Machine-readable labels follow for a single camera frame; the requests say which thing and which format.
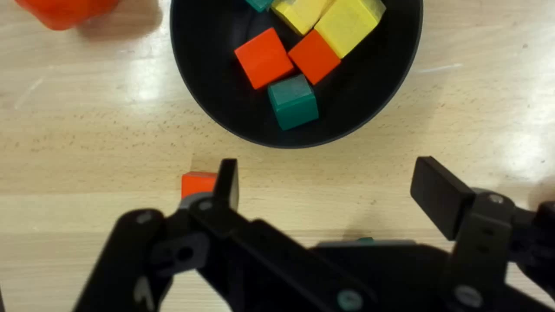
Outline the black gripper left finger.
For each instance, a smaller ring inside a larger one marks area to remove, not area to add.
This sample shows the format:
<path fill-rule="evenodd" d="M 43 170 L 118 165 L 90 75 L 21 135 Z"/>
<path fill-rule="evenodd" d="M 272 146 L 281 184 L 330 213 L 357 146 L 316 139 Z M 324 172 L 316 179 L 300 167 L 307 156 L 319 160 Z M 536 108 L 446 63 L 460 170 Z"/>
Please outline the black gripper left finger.
<path fill-rule="evenodd" d="M 173 215 L 121 215 L 75 312 L 160 312 L 177 274 L 198 272 L 232 312 L 373 312 L 375 291 L 264 220 L 238 213 L 238 163 Z"/>

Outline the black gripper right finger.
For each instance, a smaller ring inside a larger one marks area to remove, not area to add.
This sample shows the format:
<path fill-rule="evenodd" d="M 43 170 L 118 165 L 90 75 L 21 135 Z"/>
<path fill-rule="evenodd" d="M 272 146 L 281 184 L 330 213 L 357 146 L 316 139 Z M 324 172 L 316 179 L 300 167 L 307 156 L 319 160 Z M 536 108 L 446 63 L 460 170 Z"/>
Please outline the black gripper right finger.
<path fill-rule="evenodd" d="M 439 297 L 449 312 L 553 312 L 508 286 L 515 264 L 548 297 L 555 293 L 555 205 L 519 208 L 505 194 L 473 189 L 432 156 L 420 156 L 411 198 L 453 252 L 442 271 Z"/>

